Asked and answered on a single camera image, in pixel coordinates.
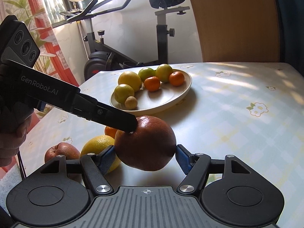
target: finger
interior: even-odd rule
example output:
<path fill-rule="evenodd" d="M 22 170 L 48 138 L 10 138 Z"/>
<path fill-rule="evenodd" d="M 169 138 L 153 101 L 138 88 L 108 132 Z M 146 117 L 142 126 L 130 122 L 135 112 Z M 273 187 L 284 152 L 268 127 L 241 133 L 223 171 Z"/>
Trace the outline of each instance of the finger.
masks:
<path fill-rule="evenodd" d="M 27 132 L 32 122 L 32 116 L 29 116 L 20 126 L 17 128 L 17 137 L 22 138 Z"/>
<path fill-rule="evenodd" d="M 12 162 L 12 158 L 3 159 L 0 158 L 0 167 L 8 166 Z"/>
<path fill-rule="evenodd" d="M 26 139 L 26 134 L 19 138 L 16 133 L 0 134 L 0 149 L 17 149 Z"/>
<path fill-rule="evenodd" d="M 0 149 L 0 156 L 3 159 L 11 158 L 19 152 L 19 148 L 17 149 Z"/>

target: blue curtain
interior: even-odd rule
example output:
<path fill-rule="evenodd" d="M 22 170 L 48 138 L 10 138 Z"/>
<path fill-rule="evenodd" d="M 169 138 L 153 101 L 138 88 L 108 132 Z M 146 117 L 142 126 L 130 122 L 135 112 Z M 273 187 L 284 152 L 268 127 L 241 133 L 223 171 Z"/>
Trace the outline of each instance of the blue curtain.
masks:
<path fill-rule="evenodd" d="M 280 61 L 304 76 L 304 0 L 276 0 L 279 12 Z"/>

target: apple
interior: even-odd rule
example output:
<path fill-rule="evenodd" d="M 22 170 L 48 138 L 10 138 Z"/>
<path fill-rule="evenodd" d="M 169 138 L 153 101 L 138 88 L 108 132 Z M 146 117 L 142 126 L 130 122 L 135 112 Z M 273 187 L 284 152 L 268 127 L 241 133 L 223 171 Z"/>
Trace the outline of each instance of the apple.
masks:
<path fill-rule="evenodd" d="M 118 158 L 126 165 L 144 171 L 165 167 L 176 151 L 176 138 L 172 128 L 153 116 L 137 118 L 133 133 L 118 130 L 114 147 Z"/>
<path fill-rule="evenodd" d="M 57 155 L 64 155 L 67 160 L 80 158 L 80 152 L 76 147 L 66 142 L 60 142 L 58 145 L 47 150 L 44 156 L 44 162 L 46 163 Z"/>

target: bike handlebar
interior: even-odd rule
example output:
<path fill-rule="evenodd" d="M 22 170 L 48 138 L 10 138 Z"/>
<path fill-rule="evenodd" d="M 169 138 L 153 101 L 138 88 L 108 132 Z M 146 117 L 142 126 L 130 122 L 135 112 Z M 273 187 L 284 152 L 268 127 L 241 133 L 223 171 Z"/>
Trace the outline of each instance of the bike handlebar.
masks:
<path fill-rule="evenodd" d="M 124 2 L 124 4 L 120 7 L 115 7 L 115 8 L 111 8 L 111 9 L 106 9 L 106 10 L 103 10 L 103 11 L 100 11 L 100 12 L 96 12 L 96 13 L 89 13 L 90 10 L 93 8 L 93 6 L 98 2 L 98 0 L 92 0 L 88 6 L 86 6 L 86 8 L 79 14 L 73 16 L 73 17 L 70 17 L 66 20 L 67 23 L 72 23 L 74 21 L 81 21 L 81 20 L 85 20 L 85 19 L 90 19 L 90 18 L 93 18 L 97 15 L 101 15 L 101 14 L 106 14 L 106 13 L 111 13 L 111 12 L 115 12 L 115 11 L 119 11 L 119 10 L 122 10 L 124 9 L 129 3 L 130 3 L 131 0 L 126 0 Z"/>

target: fruit plate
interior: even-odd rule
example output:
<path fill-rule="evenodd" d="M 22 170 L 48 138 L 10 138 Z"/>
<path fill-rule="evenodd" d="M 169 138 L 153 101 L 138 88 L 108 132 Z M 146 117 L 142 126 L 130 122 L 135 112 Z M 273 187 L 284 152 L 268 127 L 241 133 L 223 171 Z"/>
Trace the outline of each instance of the fruit plate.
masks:
<path fill-rule="evenodd" d="M 185 82 L 181 86 L 174 87 L 170 83 L 161 83 L 159 90 L 149 92 L 142 85 L 142 88 L 135 93 L 138 105 L 134 110 L 127 110 L 123 104 L 119 104 L 114 98 L 114 93 L 111 95 L 110 104 L 135 116 L 151 115 L 172 107 L 187 95 L 192 84 L 190 74 L 178 69 L 173 69 L 173 71 L 180 71 L 185 76 Z"/>

